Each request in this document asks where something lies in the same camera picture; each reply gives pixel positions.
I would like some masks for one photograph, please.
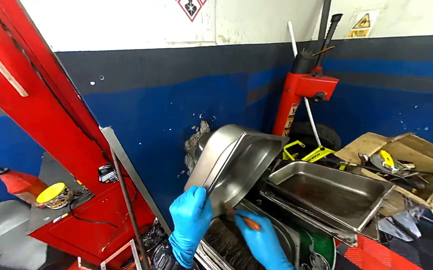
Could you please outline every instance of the hazard symbol label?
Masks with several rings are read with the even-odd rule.
[[[369,22],[369,14],[365,14],[363,16],[363,18],[361,18],[357,24],[355,24],[355,26],[352,29],[357,29],[357,28],[369,28],[370,27],[370,22]]]
[[[188,16],[191,22],[195,20],[196,15],[198,15],[198,12],[200,11],[201,6],[203,5],[198,0],[178,0],[178,4],[183,9],[183,11]]]
[[[291,124],[293,124],[293,120],[295,120],[295,113],[297,112],[299,103],[293,103],[291,104],[290,111],[288,112],[288,118],[286,120],[285,129],[283,130],[283,133],[281,136],[288,137],[288,134],[290,133]]]
[[[349,38],[367,37],[371,28],[374,26],[376,17],[380,10],[358,11],[355,13],[353,27],[350,30]]]

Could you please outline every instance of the white pipe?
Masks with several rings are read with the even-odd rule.
[[[291,21],[288,21],[288,29],[290,30],[291,47],[293,48],[293,56],[296,58],[298,54],[297,42],[295,41],[295,34],[293,34],[293,25],[291,24]]]
[[[318,143],[318,146],[320,146],[321,145],[320,137],[318,137],[318,132],[316,132],[316,126],[315,126],[315,122],[313,121],[313,115],[311,114],[311,110],[309,108],[308,99],[305,96],[303,97],[303,99],[305,100],[305,105],[307,107],[309,123],[311,124],[311,128],[313,129],[313,133],[315,134],[316,142]]]
[[[288,22],[288,29],[290,30],[291,46],[293,48],[293,55],[296,58],[297,54],[298,54],[297,42],[295,41],[295,34],[293,34],[293,25],[291,24],[291,21]],[[311,114],[311,109],[309,107],[308,99],[306,98],[306,96],[304,96],[303,100],[305,101],[305,106],[307,107],[309,123],[311,124],[311,128],[313,129],[313,133],[315,134],[316,142],[320,146],[321,145],[320,137],[318,137],[318,132],[316,131],[315,121],[313,120],[313,115]]]

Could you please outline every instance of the red floor mat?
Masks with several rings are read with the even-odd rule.
[[[345,257],[363,270],[421,270],[382,244],[358,235],[358,247],[349,248]]]

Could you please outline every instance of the hand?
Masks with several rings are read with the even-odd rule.
[[[247,217],[256,221],[260,224],[261,230],[250,229],[241,217]],[[261,217],[248,210],[237,209],[235,210],[235,221],[253,257],[267,270],[294,269],[286,258],[273,225],[268,218]]]
[[[213,209],[206,190],[192,186],[181,194],[170,206],[171,217],[175,230],[169,241],[173,255],[186,268],[193,265],[193,256],[200,240],[210,227]]]

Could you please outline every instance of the red bottle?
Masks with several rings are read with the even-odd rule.
[[[36,197],[38,197],[48,185],[41,181],[40,178],[0,167],[0,179],[7,186],[7,190],[10,194],[34,206],[41,206],[41,204],[36,202]]]

